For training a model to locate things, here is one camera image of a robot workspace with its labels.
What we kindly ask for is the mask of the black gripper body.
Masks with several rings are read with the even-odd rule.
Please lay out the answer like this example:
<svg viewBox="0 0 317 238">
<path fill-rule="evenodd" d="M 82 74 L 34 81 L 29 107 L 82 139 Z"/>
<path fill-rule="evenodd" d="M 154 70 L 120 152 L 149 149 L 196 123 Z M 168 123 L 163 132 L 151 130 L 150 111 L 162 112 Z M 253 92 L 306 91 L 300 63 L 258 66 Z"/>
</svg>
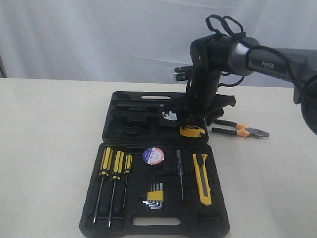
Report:
<svg viewBox="0 0 317 238">
<path fill-rule="evenodd" d="M 186 109 L 192 114 L 206 117 L 211 112 L 226 106 L 234 107 L 234 96 L 217 94 L 219 80 L 222 76 L 220 70 L 195 69 L 191 79 L 187 81 L 185 95 L 173 99 L 170 104 L 172 111 Z"/>
</svg>

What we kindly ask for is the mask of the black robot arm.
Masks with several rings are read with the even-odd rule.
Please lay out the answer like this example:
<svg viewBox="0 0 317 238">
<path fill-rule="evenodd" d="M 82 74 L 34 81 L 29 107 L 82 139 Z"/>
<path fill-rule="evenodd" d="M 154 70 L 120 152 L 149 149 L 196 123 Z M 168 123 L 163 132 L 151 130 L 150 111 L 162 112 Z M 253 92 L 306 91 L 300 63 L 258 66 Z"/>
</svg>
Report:
<svg viewBox="0 0 317 238">
<path fill-rule="evenodd" d="M 251 37 L 241 40 L 227 35 L 209 35 L 191 43 L 191 66 L 177 67 L 175 81 L 186 81 L 184 106 L 210 125 L 222 116 L 223 108 L 234 101 L 217 95 L 220 77 L 242 78 L 253 72 L 290 82 L 293 102 L 301 106 L 308 128 L 317 131 L 317 52 L 306 49 L 269 48 Z"/>
</svg>

